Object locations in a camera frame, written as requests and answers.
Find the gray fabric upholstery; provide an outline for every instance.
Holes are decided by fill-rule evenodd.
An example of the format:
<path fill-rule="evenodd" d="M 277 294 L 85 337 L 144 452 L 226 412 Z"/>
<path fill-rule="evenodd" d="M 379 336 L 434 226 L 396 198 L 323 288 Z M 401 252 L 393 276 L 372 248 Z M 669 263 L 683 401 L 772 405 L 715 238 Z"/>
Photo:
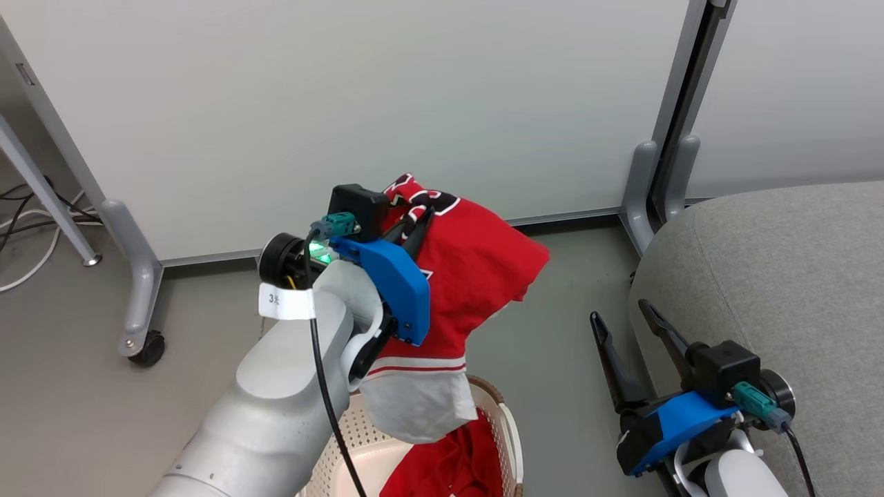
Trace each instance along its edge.
<path fill-rule="evenodd" d="M 735 340 L 786 378 L 818 494 L 884 495 L 884 182 L 723 197 L 657 233 L 629 314 L 657 393 L 677 391 L 641 298 L 688 341 Z M 753 441 L 789 495 L 806 495 L 788 440 Z"/>

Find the red garment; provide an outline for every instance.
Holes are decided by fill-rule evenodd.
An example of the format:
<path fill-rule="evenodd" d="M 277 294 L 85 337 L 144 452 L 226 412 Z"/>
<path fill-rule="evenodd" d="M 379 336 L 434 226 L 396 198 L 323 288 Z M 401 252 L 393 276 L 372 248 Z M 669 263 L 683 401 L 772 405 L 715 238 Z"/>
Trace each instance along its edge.
<path fill-rule="evenodd" d="M 387 479 L 380 497 L 502 497 L 492 426 L 476 421 L 432 444 L 415 445 Z"/>
<path fill-rule="evenodd" d="M 391 209 L 385 230 L 402 218 L 419 219 L 430 206 L 436 216 L 417 258 L 430 282 L 430 332 L 421 347 L 390 340 L 378 359 L 463 358 L 469 333 L 511 301 L 522 300 L 549 261 L 549 250 L 485 207 L 427 190 L 411 174 L 402 175 L 385 193 L 392 202 L 406 203 Z"/>

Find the teal connector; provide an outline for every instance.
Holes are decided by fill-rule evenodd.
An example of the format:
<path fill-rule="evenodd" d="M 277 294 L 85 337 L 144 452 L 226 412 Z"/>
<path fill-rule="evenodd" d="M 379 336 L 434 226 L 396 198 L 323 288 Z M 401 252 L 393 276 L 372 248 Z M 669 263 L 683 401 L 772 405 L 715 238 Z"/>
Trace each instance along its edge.
<path fill-rule="evenodd" d="M 741 381 L 734 386 L 734 403 L 740 409 L 764 421 L 768 427 L 777 433 L 782 433 L 783 424 L 789 425 L 792 423 L 792 417 L 789 413 L 777 407 L 774 399 L 771 399 L 745 381 Z"/>
<path fill-rule="evenodd" d="M 310 225 L 316 240 L 328 240 L 333 236 L 348 236 L 359 233 L 356 217 L 349 212 L 335 212 L 323 216 L 322 220 Z"/>

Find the perforated basket wall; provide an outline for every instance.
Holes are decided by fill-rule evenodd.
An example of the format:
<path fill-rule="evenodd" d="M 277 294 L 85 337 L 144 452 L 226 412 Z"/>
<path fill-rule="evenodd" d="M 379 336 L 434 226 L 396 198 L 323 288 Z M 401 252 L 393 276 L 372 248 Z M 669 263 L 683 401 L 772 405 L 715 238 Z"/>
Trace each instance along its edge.
<path fill-rule="evenodd" d="M 522 447 L 512 414 L 504 404 L 503 397 L 490 383 L 476 377 L 469 377 L 469 383 L 473 400 L 492 425 L 500 460 L 500 473 L 503 476 L 503 495 L 522 497 Z M 396 440 L 375 428 L 363 409 L 362 397 L 358 393 L 350 397 L 350 407 L 344 412 L 339 424 L 351 454 L 354 451 L 367 452 L 365 456 L 371 457 L 372 446 L 392 447 L 394 444 L 401 444 L 404 454 L 409 447 L 405 442 Z M 334 438 L 331 438 L 313 469 L 313 477 L 300 497 L 341 497 L 336 494 L 334 477 L 336 472 L 338 474 L 341 471 L 347 472 L 342 466 L 338 444 Z"/>

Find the red stripe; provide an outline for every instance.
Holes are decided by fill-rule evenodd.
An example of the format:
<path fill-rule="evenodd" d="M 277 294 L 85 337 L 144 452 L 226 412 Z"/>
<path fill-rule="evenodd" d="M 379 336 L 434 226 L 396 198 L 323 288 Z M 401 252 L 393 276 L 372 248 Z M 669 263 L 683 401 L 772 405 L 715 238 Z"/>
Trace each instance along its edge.
<path fill-rule="evenodd" d="M 377 368 L 374 371 L 369 371 L 369 376 L 379 373 L 381 371 L 457 371 L 467 367 L 466 363 L 461 364 L 460 366 L 451 366 L 448 368 L 416 368 L 416 367 L 406 367 L 406 366 L 385 366 L 383 368 Z"/>

